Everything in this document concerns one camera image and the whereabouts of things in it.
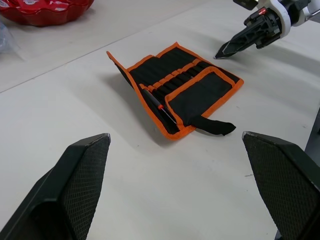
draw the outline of tool roll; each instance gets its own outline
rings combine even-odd
[[[196,128],[224,136],[236,128],[232,123],[207,118],[243,85],[239,77],[178,43],[128,69],[110,52],[107,54],[168,139],[178,140]]]

